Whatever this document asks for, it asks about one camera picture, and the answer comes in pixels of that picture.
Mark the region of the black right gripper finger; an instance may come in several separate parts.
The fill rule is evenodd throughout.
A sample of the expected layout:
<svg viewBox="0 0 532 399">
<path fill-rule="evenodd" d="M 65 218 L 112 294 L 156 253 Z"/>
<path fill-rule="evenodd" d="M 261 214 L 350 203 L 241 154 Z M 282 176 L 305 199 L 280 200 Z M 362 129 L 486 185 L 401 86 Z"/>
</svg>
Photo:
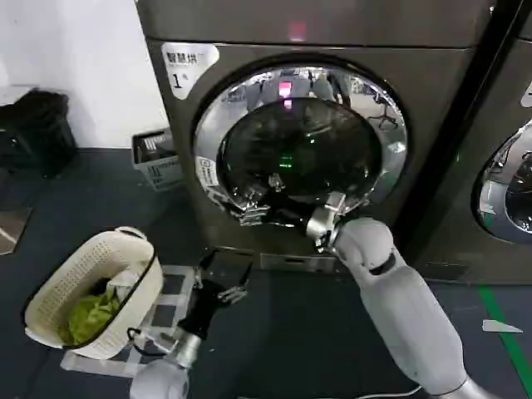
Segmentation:
<svg viewBox="0 0 532 399">
<path fill-rule="evenodd" d="M 273 203 L 273 190 L 265 188 L 247 188 L 244 191 L 244 208 L 269 208 Z"/>
<path fill-rule="evenodd" d="M 237 218 L 241 226 L 256 226 L 268 224 L 271 220 L 271 209 L 269 207 L 247 208 Z"/>
</svg>

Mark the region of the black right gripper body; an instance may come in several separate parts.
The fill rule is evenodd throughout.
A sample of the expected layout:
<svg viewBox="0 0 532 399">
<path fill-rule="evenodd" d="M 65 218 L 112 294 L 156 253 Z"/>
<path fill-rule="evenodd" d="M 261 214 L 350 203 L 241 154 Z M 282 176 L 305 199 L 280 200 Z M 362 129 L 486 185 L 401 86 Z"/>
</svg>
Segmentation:
<svg viewBox="0 0 532 399">
<path fill-rule="evenodd" d="M 288 228 L 306 229 L 315 206 L 297 201 L 282 202 L 270 206 L 267 223 Z"/>
</svg>

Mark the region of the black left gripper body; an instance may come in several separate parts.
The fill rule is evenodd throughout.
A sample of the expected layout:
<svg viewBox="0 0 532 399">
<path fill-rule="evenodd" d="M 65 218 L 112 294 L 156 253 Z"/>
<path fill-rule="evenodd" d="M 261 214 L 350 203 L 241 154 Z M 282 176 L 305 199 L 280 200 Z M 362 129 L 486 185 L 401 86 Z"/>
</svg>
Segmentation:
<svg viewBox="0 0 532 399">
<path fill-rule="evenodd" d="M 193 289 L 192 307 L 185 318 L 178 322 L 182 330 L 197 337 L 207 337 L 213 316 L 225 304 L 219 295 L 225 288 L 212 280 L 204 280 L 200 288 Z"/>
</svg>

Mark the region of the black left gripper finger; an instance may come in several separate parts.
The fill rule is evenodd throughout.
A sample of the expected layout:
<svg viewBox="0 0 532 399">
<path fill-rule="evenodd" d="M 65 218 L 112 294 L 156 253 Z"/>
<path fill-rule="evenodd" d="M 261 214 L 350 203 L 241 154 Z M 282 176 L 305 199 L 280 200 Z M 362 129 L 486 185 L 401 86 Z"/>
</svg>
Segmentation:
<svg viewBox="0 0 532 399">
<path fill-rule="evenodd" d="M 199 264 L 194 267 L 194 288 L 195 289 L 203 288 L 203 272 L 209 269 L 216 254 L 217 254 L 216 250 L 211 250 L 208 254 L 206 254 L 200 260 Z"/>
<path fill-rule="evenodd" d="M 249 275 L 251 273 L 252 267 L 252 263 L 247 266 L 237 285 L 217 294 L 219 303 L 237 303 L 247 295 L 246 286 L 249 281 Z"/>
</svg>

